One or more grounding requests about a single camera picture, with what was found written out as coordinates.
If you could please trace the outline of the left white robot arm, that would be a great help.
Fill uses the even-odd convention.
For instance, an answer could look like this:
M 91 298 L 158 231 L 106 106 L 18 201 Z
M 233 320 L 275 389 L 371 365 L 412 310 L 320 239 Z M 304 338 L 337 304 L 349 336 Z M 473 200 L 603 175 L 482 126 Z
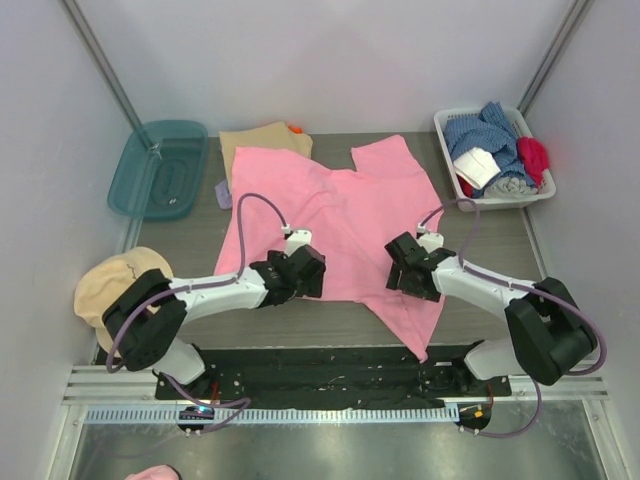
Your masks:
M 325 256 L 308 244 L 291 253 L 270 250 L 240 276 L 169 279 L 152 269 L 121 294 L 102 321 L 127 370 L 150 368 L 200 399 L 211 391 L 213 375 L 198 349 L 178 338 L 181 327 L 226 311 L 319 298 L 325 271 Z

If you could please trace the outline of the beige t shirt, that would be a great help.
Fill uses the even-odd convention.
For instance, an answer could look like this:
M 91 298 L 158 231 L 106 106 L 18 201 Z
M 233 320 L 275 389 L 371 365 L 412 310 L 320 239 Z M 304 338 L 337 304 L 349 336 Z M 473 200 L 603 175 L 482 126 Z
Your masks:
M 313 146 L 309 135 L 292 133 L 283 121 L 243 131 L 220 131 L 219 141 L 228 185 L 232 184 L 235 151 L 239 147 L 286 149 L 310 158 Z

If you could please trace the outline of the pink t shirt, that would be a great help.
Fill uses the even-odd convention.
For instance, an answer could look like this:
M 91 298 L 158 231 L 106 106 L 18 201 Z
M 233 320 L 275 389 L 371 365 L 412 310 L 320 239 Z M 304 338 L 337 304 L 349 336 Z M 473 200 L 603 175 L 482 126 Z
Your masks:
M 405 139 L 393 135 L 351 151 L 353 169 L 329 169 L 285 149 L 241 147 L 231 194 L 233 213 L 215 274 L 234 273 L 284 246 L 281 223 L 312 232 L 326 258 L 322 300 L 365 305 L 419 361 L 443 301 L 427 302 L 386 288 L 391 258 L 385 245 L 412 232 L 441 201 Z

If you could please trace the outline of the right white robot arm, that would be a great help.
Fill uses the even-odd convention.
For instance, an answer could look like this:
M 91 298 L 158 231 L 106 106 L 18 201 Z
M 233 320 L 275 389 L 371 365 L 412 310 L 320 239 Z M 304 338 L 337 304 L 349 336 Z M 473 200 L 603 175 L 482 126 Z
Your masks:
M 604 352 L 599 335 L 584 318 L 566 286 L 547 277 L 523 282 L 472 263 L 441 246 L 434 235 L 404 232 L 385 245 L 392 265 L 387 288 L 436 303 L 461 299 L 503 320 L 510 338 L 482 341 L 451 371 L 457 391 L 472 395 L 489 379 L 527 375 L 546 386 L 594 351 Z

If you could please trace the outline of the lavender t shirt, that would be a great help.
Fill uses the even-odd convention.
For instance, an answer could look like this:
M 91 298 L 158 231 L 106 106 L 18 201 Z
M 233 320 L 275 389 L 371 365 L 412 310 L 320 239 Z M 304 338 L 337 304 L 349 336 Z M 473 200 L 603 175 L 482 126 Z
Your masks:
M 215 186 L 215 195 L 218 206 L 222 210 L 230 210 L 233 207 L 233 200 L 226 179 L 220 181 Z

